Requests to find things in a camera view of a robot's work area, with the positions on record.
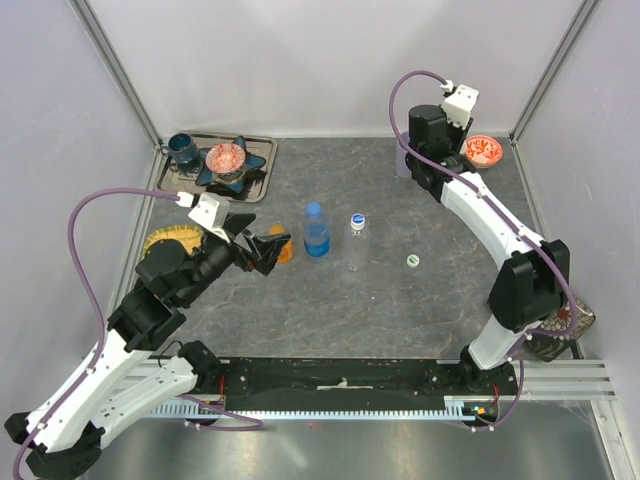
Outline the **clear Pocari Sweat bottle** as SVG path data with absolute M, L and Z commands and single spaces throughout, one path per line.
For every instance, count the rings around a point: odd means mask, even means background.
M 349 271 L 363 269 L 368 261 L 370 247 L 370 228 L 366 218 L 366 226 L 361 231 L 354 231 L 349 224 L 346 230 L 344 253 Z

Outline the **green white bottle cap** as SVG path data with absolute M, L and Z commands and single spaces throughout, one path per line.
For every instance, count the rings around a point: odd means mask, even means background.
M 406 258 L 406 264 L 410 268 L 417 268 L 420 265 L 420 258 L 416 254 L 409 254 Z

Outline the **Pocari Sweat bottle cap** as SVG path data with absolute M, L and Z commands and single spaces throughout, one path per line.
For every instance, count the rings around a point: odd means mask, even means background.
M 350 227 L 354 231 L 361 231 L 366 226 L 366 217 L 361 213 L 355 213 L 351 216 Z

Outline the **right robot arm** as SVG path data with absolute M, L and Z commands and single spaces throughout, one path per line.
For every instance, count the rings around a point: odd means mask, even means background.
M 466 132 L 449 125 L 441 107 L 415 106 L 408 120 L 409 147 L 440 166 L 408 153 L 411 178 L 467 225 L 498 267 L 488 298 L 491 316 L 463 350 L 465 363 L 457 371 L 465 391 L 481 393 L 494 381 L 493 368 L 507 361 L 517 342 L 566 304 L 556 274 L 568 279 L 569 249 L 526 227 L 489 191 L 470 161 L 455 150 Z

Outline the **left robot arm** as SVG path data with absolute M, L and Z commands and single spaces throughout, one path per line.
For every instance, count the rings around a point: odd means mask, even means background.
M 11 415 L 4 427 L 19 444 L 18 463 L 39 479 L 76 479 L 131 424 L 164 400 L 216 388 L 221 362 L 202 342 L 185 343 L 155 372 L 123 391 L 121 381 L 186 320 L 185 309 L 230 266 L 268 275 L 289 233 L 260 237 L 252 214 L 231 214 L 221 234 L 198 247 L 176 238 L 152 243 L 136 267 L 134 288 L 106 321 L 89 356 L 39 409 Z

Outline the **blue water bottle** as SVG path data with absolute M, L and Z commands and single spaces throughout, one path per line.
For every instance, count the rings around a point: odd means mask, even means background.
M 329 220 L 319 202 L 310 202 L 306 206 L 303 245 L 306 254 L 313 259 L 324 258 L 330 252 Z

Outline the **yellow woven plate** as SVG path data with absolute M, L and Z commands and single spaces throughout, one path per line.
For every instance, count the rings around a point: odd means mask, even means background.
M 146 237 L 141 257 L 144 258 L 155 243 L 167 240 L 179 241 L 188 253 L 192 253 L 202 246 L 203 235 L 202 228 L 197 225 L 172 225 L 159 228 Z

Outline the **blue star-shaped dish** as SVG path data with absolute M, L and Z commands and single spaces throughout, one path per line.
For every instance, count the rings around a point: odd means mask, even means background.
M 242 174 L 236 179 L 230 181 L 214 177 L 205 166 L 205 157 L 213 146 L 209 149 L 202 148 L 199 151 L 199 158 L 201 159 L 202 167 L 196 176 L 195 185 L 204 188 L 210 193 L 239 199 L 244 196 L 245 190 L 249 187 L 250 183 L 254 182 L 257 178 L 263 177 L 264 172 L 262 171 L 262 168 L 266 165 L 267 161 L 264 157 L 252 154 L 247 149 L 247 143 L 244 136 L 238 136 L 233 141 L 226 143 L 237 144 L 246 151 L 247 161 Z

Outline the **red patterned bowl on tray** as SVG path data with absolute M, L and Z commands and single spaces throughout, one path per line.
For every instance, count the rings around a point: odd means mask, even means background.
M 205 166 L 218 179 L 230 181 L 242 174 L 247 161 L 246 151 L 234 143 L 213 146 L 205 157 Z

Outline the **metal tray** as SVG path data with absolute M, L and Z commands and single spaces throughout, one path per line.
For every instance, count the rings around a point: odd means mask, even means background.
M 179 132 L 160 146 L 158 190 L 213 193 L 256 203 L 267 192 L 278 143 L 271 137 Z

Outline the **blue ceramic cup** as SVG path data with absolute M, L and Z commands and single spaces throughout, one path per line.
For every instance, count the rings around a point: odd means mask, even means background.
M 163 155 L 171 157 L 179 167 L 186 167 L 198 160 L 199 149 L 193 138 L 186 133 L 177 133 L 173 135 L 160 148 Z

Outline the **purple plastic cup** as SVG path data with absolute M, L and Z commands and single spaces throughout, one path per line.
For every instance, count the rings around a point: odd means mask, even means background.
M 402 147 L 400 141 L 396 141 L 396 158 L 395 158 L 395 171 L 396 175 L 403 179 L 411 178 L 411 171 L 406 165 L 406 150 Z

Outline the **red white floral bowl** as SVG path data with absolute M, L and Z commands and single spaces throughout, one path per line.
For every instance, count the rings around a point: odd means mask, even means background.
M 497 164 L 503 157 L 503 148 L 494 138 L 474 135 L 465 141 L 464 154 L 476 168 L 486 169 Z

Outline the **black floral rectangular dish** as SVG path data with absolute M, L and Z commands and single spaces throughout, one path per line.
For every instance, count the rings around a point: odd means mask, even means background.
M 548 335 L 534 333 L 530 340 L 525 342 L 527 348 L 540 360 L 551 362 L 563 354 L 566 350 L 577 345 L 578 339 L 594 324 L 595 313 L 580 299 L 576 299 L 578 320 L 576 327 L 569 337 L 550 336 L 550 333 L 565 331 L 572 322 L 569 304 L 550 315 L 538 326 L 539 329 L 548 332 Z

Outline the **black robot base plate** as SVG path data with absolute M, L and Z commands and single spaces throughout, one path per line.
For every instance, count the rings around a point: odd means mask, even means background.
M 437 408 L 448 397 L 514 395 L 513 365 L 476 370 L 463 360 L 215 356 L 202 342 L 178 356 L 194 362 L 194 391 L 220 394 L 231 411 L 302 408 Z

